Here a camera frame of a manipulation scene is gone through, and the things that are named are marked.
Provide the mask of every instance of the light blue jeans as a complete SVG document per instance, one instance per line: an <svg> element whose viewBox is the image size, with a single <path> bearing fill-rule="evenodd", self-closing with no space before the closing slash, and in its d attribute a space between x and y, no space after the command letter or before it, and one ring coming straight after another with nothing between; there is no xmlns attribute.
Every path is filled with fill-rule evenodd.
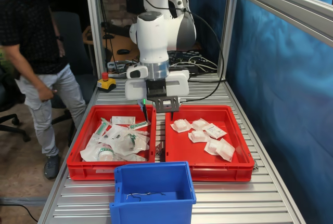
<svg viewBox="0 0 333 224"><path fill-rule="evenodd" d="M75 126L78 128L86 105L69 65L57 74L38 75L38 77L48 88L57 90L57 95L71 112ZM32 114L36 136L42 146L42 153L46 156L57 155L59 150L56 147L52 127L51 101L41 102L36 88L23 76L20 76L20 80L16 80L16 83L20 91L25 94L25 104Z"/></svg>

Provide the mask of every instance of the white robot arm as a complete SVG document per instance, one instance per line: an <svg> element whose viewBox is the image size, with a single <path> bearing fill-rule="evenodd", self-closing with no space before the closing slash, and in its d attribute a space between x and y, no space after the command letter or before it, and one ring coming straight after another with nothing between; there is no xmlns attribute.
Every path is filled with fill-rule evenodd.
<svg viewBox="0 0 333 224"><path fill-rule="evenodd" d="M147 1L147 12L140 14L130 29L131 39L140 50L140 64L128 68L125 94L128 99L155 102L157 112L177 111L178 96L189 93L189 72L169 71L167 51L191 49L196 40L194 21L186 12L188 0L170 0L177 9L177 18L165 9L168 0Z"/></svg>

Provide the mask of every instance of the aluminum workbench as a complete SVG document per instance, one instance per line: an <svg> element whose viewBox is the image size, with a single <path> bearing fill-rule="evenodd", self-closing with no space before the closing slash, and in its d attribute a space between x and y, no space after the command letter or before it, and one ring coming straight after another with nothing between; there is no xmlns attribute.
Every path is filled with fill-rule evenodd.
<svg viewBox="0 0 333 224"><path fill-rule="evenodd" d="M193 79L208 81L217 80L218 77L204 75ZM95 91L84 118L93 105L134 104L135 102L125 99L124 83L125 81L118 80L117 88L110 93ZM191 83L187 98L206 96L215 87L216 84ZM193 205L191 223L305 223L229 85L221 84L212 97L193 104L224 104L232 107L259 169L253 172L250 182L194 182L197 204ZM163 114L157 115L156 129L156 146L160 150L161 146L164 147ZM162 162L158 155L156 162ZM109 203L113 201L113 197L113 181L73 181L69 178L65 161L38 223L111 223Z"/></svg>
<svg viewBox="0 0 333 224"><path fill-rule="evenodd" d="M318 0L250 1L333 47L333 29L331 27L333 7L331 5ZM225 66L222 67L220 57L217 70L218 75L223 75L222 78L225 78L228 58L232 58L229 57L229 49L236 5L237 0L227 0L221 42ZM105 52L100 38L101 11L99 0L88 0L88 6L97 73L100 76L106 65L104 62ZM192 79L217 80L218 76L217 74L205 75ZM87 116L89 109L96 104L135 103L126 101L124 83L125 81L117 81L117 88L108 94L95 91L85 116ZM216 84L190 83L189 86L190 94L188 97L194 98L208 95L214 90ZM195 182L197 204L193 206L192 223L305 223L228 83L222 83L213 96L194 103L226 104L232 107L259 169L253 172L252 179L248 183ZM164 121L164 115L159 114L157 116L158 151L164 145ZM156 157L156 162L162 162L160 157ZM68 169L66 163L64 163L39 223L111 223L109 203L113 201L113 196L114 183L112 181L73 181L69 178Z"/></svg>

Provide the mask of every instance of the man's arm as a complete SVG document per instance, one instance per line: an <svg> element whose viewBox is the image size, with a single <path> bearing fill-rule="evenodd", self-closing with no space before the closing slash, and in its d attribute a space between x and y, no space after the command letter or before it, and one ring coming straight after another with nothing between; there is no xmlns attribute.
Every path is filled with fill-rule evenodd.
<svg viewBox="0 0 333 224"><path fill-rule="evenodd" d="M51 11L50 8L49 8L49 11L50 11L51 18L52 18L52 24L53 24L54 32L56 33L56 36L60 36L56 21L53 18L52 11ZM60 40L57 39L57 42L58 42L58 47L59 47L59 55L61 57L63 57L63 56L65 56L65 49L63 48L63 44Z"/></svg>
<svg viewBox="0 0 333 224"><path fill-rule="evenodd" d="M24 76L38 91L41 102L53 97L56 91L50 90L33 72L30 64L20 52L20 45L4 46L6 57L12 62L19 73Z"/></svg>

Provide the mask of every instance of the sneaker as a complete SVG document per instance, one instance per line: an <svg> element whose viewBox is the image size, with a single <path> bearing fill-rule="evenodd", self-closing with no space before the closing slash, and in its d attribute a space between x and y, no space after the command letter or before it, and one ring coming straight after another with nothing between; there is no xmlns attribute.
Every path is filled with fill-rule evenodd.
<svg viewBox="0 0 333 224"><path fill-rule="evenodd" d="M59 155L50 156L44 166L44 175L47 179L54 179L59 173Z"/></svg>

